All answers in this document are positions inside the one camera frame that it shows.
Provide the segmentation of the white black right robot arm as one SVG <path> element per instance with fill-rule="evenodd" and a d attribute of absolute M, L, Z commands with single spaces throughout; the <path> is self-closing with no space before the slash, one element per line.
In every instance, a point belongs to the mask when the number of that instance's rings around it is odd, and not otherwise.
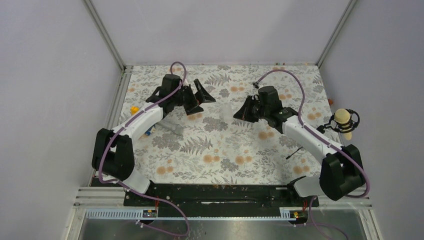
<path fill-rule="evenodd" d="M 318 176 L 304 176 L 290 182 L 293 188 L 287 191 L 286 198 L 291 205 L 299 206 L 309 196 L 325 195 L 333 201 L 351 198 L 351 193 L 362 186 L 366 188 L 360 196 L 369 193 L 370 180 L 365 174 L 359 149 L 326 138 L 303 121 L 299 110 L 284 107 L 273 86 L 261 87 L 256 95 L 247 96 L 233 117 L 250 123 L 267 121 L 270 127 L 301 145 L 320 163 Z"/>

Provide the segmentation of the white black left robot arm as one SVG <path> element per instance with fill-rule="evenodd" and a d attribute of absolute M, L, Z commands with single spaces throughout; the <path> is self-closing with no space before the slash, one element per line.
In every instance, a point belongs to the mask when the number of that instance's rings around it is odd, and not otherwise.
<path fill-rule="evenodd" d="M 136 191 L 136 199 L 144 206 L 154 202 L 150 180 L 135 168 L 134 145 L 174 108 L 183 107 L 189 116 L 203 112 L 201 104 L 216 102 L 198 79 L 194 85 L 197 92 L 178 75 L 166 74 L 161 85 L 132 117 L 112 129 L 102 128 L 97 132 L 91 165 L 102 183 L 122 183 L 126 189 Z"/>

